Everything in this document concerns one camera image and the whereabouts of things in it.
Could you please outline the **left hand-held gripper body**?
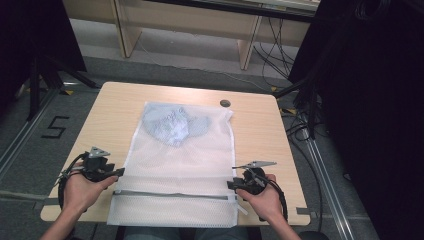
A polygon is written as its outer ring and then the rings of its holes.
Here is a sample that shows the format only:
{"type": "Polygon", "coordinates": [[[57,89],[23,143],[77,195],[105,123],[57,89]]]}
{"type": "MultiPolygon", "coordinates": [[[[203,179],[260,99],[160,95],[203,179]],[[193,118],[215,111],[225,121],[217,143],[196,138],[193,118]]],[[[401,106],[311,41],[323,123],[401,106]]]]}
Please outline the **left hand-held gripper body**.
{"type": "Polygon", "coordinates": [[[92,182],[100,182],[114,174],[114,164],[108,164],[110,153],[98,147],[92,147],[83,157],[83,175],[92,182]]]}

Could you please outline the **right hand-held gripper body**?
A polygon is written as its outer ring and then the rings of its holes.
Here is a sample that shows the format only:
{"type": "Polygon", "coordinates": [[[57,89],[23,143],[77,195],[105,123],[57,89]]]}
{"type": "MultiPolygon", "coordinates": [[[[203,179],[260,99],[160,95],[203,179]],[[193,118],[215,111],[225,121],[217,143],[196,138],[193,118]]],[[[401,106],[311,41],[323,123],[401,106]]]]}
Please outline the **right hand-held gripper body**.
{"type": "Polygon", "coordinates": [[[242,177],[245,182],[244,190],[252,195],[258,195],[261,193],[268,184],[268,179],[265,177],[263,168],[272,165],[276,165],[276,162],[252,161],[245,165],[236,166],[236,169],[244,169],[242,177]]]}

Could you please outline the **white mesh laundry bag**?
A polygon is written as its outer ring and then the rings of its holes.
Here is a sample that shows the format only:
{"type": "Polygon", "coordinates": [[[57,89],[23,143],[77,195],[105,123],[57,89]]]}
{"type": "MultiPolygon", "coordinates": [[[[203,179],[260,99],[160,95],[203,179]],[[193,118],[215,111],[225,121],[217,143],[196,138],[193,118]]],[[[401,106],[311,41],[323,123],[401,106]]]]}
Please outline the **white mesh laundry bag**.
{"type": "Polygon", "coordinates": [[[115,185],[109,225],[231,228],[238,222],[238,201],[228,189],[236,172],[233,112],[224,107],[181,105],[191,116],[207,116],[205,135],[166,145],[149,135],[142,116],[124,168],[115,185]]]}

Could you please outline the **person's right hand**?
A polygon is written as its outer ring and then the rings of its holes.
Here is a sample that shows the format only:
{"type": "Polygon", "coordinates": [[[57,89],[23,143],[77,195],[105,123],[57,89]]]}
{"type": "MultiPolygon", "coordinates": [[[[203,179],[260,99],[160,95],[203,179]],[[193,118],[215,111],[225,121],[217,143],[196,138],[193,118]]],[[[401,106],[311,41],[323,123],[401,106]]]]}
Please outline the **person's right hand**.
{"type": "Polygon", "coordinates": [[[236,193],[246,200],[257,215],[270,225],[285,220],[279,194],[270,184],[258,195],[252,195],[242,189],[237,189],[236,193]]]}

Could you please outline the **person's left hand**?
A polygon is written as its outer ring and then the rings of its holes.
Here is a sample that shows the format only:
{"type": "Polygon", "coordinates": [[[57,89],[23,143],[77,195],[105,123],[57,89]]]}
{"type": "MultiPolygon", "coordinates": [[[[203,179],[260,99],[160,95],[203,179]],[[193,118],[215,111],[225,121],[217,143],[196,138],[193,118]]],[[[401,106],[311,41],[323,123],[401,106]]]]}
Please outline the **person's left hand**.
{"type": "Polygon", "coordinates": [[[117,180],[117,176],[111,176],[100,182],[92,182],[79,171],[72,171],[64,188],[62,210],[71,213],[84,213],[97,201],[100,194],[117,180]]]}

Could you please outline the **person's legs in jeans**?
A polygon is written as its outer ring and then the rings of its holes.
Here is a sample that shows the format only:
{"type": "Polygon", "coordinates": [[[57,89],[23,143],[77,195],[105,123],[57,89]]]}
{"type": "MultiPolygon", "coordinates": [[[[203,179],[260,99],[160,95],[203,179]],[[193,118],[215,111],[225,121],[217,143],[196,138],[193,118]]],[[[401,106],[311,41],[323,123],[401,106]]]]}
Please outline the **person's legs in jeans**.
{"type": "Polygon", "coordinates": [[[127,227],[123,240],[249,240],[244,227],[172,228],[127,227]]]}

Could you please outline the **light blue garment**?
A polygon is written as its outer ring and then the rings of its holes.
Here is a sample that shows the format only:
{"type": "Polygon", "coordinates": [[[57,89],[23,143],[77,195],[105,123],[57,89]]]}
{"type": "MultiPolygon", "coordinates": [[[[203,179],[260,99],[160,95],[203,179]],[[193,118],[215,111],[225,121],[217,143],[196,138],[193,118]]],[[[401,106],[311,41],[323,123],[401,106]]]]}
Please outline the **light blue garment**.
{"type": "Polygon", "coordinates": [[[145,131],[173,147],[180,146],[187,138],[205,135],[210,122],[207,116],[191,116],[181,105],[148,104],[142,116],[145,131]]]}

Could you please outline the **black round stool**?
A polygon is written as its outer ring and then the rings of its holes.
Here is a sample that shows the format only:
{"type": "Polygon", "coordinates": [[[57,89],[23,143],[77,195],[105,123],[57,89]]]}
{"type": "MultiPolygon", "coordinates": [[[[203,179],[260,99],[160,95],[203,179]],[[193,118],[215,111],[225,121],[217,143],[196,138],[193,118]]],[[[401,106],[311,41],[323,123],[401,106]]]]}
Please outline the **black round stool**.
{"type": "Polygon", "coordinates": [[[301,240],[329,240],[324,233],[318,231],[300,232],[299,237],[301,240]]]}

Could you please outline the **black metal stand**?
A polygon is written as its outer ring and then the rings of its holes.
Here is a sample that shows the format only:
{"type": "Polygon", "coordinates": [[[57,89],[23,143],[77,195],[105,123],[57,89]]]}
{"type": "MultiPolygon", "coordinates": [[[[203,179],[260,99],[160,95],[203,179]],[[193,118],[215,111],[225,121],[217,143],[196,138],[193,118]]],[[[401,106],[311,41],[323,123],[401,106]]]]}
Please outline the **black metal stand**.
{"type": "Polygon", "coordinates": [[[40,112],[40,80],[43,80],[49,90],[60,90],[64,82],[58,72],[64,71],[82,84],[99,89],[100,85],[90,80],[77,70],[49,55],[37,55],[33,58],[30,66],[30,108],[27,120],[31,121],[40,112]]]}
{"type": "Polygon", "coordinates": [[[283,90],[274,92],[273,96],[278,99],[294,92],[295,90],[297,90],[298,93],[293,100],[293,104],[297,109],[305,110],[307,112],[306,129],[308,130],[309,138],[314,140],[314,127],[318,99],[315,79],[313,77],[305,77],[283,90]]]}

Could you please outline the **black curtain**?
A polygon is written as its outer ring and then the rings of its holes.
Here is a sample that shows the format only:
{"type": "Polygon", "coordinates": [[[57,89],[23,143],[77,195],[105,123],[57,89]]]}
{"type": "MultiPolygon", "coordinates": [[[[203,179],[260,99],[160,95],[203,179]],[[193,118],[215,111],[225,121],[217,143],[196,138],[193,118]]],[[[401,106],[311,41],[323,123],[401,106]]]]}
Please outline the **black curtain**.
{"type": "Polygon", "coordinates": [[[40,55],[86,70],[63,0],[0,0],[0,115],[40,55]]]}
{"type": "Polygon", "coordinates": [[[381,240],[424,240],[424,0],[321,0],[290,81],[315,89],[381,240]]]}

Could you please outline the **light wooden desk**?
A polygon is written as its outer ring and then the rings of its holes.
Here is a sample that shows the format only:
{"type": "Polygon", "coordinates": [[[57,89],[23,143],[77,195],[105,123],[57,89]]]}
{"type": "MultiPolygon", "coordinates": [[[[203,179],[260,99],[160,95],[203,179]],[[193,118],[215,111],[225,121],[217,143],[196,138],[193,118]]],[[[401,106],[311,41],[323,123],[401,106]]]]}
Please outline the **light wooden desk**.
{"type": "Polygon", "coordinates": [[[121,56],[128,58],[145,28],[231,38],[237,41],[240,68],[246,70],[256,42],[298,47],[310,24],[286,20],[291,10],[315,15],[319,0],[230,0],[246,7],[275,10],[275,17],[231,13],[191,7],[182,1],[175,5],[149,0],[63,0],[72,19],[110,23],[116,26],[121,56]]]}

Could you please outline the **grey metal floor rail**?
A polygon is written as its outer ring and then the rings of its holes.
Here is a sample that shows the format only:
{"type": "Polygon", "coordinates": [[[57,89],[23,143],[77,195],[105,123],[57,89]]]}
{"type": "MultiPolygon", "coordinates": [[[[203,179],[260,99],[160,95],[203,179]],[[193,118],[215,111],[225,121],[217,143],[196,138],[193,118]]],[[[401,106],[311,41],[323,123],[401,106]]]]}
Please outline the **grey metal floor rail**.
{"type": "Polygon", "coordinates": [[[337,196],[316,140],[312,138],[311,134],[306,129],[302,131],[302,134],[306,138],[307,148],[311,155],[314,169],[322,184],[322,189],[324,190],[329,209],[340,234],[340,239],[355,240],[352,227],[341,205],[341,201],[337,196]]]}
{"type": "Polygon", "coordinates": [[[30,120],[27,120],[21,127],[13,141],[0,155],[0,181],[3,179],[13,162],[16,160],[23,147],[30,139],[31,135],[35,131],[36,127],[44,117],[49,105],[59,94],[57,89],[48,90],[46,95],[41,100],[38,111],[32,116],[30,120]]]}

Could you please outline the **grey metal cross rail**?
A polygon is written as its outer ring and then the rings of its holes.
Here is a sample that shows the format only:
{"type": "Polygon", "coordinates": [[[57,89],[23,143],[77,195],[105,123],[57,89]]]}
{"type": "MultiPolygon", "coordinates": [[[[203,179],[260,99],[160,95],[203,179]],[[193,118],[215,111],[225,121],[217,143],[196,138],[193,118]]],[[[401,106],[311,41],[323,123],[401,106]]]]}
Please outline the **grey metal cross rail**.
{"type": "Polygon", "coordinates": [[[17,192],[3,191],[3,190],[0,190],[0,198],[37,201],[37,202],[41,202],[43,205],[58,205],[59,204],[59,200],[57,197],[51,198],[45,195],[17,193],[17,192]]]}

